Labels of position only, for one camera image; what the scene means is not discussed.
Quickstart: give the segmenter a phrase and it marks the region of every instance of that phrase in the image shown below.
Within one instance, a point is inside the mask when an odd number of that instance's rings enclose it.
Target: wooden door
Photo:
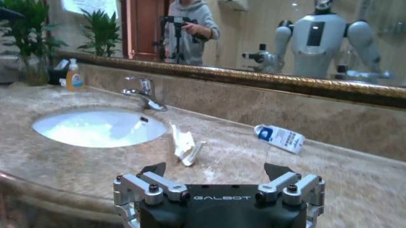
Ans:
[[[129,57],[157,58],[159,17],[167,15],[169,0],[127,0]]]

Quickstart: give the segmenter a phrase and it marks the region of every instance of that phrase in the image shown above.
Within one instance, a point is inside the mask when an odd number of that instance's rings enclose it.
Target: blue label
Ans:
[[[73,74],[72,76],[72,86],[74,88],[80,88],[82,86],[82,78],[80,76],[80,74]]]
[[[268,142],[271,140],[272,133],[273,130],[264,127],[257,134],[257,138]]]

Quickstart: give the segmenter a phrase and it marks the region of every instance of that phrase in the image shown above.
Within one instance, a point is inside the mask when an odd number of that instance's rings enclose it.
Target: faucet handle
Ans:
[[[143,78],[143,77],[136,77],[136,76],[127,76],[125,77],[125,80],[132,83],[135,80],[139,81],[139,85],[140,85],[140,90],[141,92],[155,98],[155,92],[153,92],[153,81],[147,79],[147,78]]]
[[[149,79],[140,78],[139,80],[143,92],[153,97],[153,82]]]

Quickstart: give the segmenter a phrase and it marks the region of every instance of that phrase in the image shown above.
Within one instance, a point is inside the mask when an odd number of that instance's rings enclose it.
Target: glass vase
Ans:
[[[25,81],[30,86],[42,86],[49,82],[48,61],[45,57],[22,58],[25,65]]]

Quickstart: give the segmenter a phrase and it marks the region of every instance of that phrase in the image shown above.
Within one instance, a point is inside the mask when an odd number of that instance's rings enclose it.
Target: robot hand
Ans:
[[[395,74],[391,73],[390,71],[374,73],[374,72],[360,72],[360,71],[355,71],[355,70],[348,70],[348,71],[346,71],[346,75],[348,77],[364,78],[371,83],[376,83],[378,79],[394,79],[395,78]]]
[[[125,228],[314,228],[324,212],[324,181],[264,164],[269,182],[251,185],[180,184],[163,170],[117,176],[113,203]]]
[[[259,52],[255,54],[243,53],[241,57],[245,59],[252,59],[257,64],[257,72],[260,73],[280,73],[284,61],[283,59],[277,59],[275,55],[265,51],[265,44],[259,45]]]

